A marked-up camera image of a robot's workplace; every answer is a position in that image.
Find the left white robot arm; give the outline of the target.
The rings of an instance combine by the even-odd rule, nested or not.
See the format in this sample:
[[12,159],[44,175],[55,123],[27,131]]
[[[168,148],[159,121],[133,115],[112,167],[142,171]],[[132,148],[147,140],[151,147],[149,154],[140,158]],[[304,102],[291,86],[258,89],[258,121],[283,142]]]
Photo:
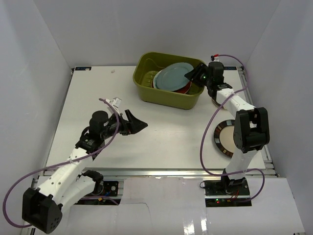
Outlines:
[[64,212],[87,194],[99,195],[103,191],[103,176],[95,171],[83,170],[92,163],[104,147],[105,140],[116,134],[133,135],[148,126],[137,119],[130,110],[121,115],[108,115],[105,111],[92,114],[68,157],[68,163],[60,166],[36,189],[29,188],[22,198],[22,218],[46,234],[60,224]]

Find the dark rim cream plate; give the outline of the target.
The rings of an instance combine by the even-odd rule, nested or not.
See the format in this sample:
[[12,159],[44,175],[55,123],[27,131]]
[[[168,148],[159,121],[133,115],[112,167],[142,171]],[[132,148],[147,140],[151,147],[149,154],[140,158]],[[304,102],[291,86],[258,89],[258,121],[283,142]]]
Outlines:
[[217,149],[229,158],[232,158],[236,149],[233,139],[234,124],[234,119],[224,120],[215,127],[213,133],[213,141]]

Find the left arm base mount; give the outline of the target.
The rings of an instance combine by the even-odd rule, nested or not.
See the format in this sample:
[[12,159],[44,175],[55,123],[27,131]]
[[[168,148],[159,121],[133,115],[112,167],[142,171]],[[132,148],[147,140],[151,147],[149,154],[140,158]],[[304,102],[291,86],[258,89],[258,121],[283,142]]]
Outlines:
[[77,205],[118,205],[120,199],[118,196],[118,181],[104,181],[102,187],[96,192],[88,194],[87,199],[81,199]]

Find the red and teal floral plate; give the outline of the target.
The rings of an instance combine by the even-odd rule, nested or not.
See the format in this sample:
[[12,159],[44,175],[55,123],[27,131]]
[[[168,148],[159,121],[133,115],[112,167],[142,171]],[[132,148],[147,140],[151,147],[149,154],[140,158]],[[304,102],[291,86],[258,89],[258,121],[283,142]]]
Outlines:
[[[191,85],[192,85],[192,82],[189,82],[186,86],[184,86],[183,88],[179,89],[179,90],[176,90],[176,91],[173,91],[175,93],[180,93],[180,94],[186,94],[190,88],[191,88]],[[154,83],[152,82],[151,84],[151,88],[155,88],[155,89],[158,89]]]

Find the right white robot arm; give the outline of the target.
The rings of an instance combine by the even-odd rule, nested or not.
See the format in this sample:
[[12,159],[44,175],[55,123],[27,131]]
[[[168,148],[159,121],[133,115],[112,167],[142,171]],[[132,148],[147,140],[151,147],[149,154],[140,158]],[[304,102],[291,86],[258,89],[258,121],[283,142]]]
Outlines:
[[233,195],[246,180],[253,157],[269,143],[268,112],[243,100],[224,81],[224,65],[219,61],[200,63],[185,77],[199,87],[207,87],[209,96],[235,118],[233,140],[235,151],[221,174],[221,190]]

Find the teal plain plate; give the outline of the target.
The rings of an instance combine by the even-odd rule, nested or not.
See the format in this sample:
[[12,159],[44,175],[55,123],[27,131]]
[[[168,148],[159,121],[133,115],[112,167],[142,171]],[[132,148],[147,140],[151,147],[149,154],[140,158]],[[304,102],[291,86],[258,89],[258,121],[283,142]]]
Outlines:
[[191,64],[185,62],[171,64],[156,76],[154,86],[160,90],[171,92],[182,89],[190,82],[185,75],[193,69]]

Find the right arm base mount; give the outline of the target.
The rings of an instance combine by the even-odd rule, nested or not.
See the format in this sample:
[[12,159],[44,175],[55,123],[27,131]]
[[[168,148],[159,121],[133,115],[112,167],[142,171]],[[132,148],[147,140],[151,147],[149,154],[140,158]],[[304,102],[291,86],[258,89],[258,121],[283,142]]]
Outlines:
[[204,190],[207,208],[251,207],[250,190],[247,182],[238,186],[226,187],[220,180],[200,182]]

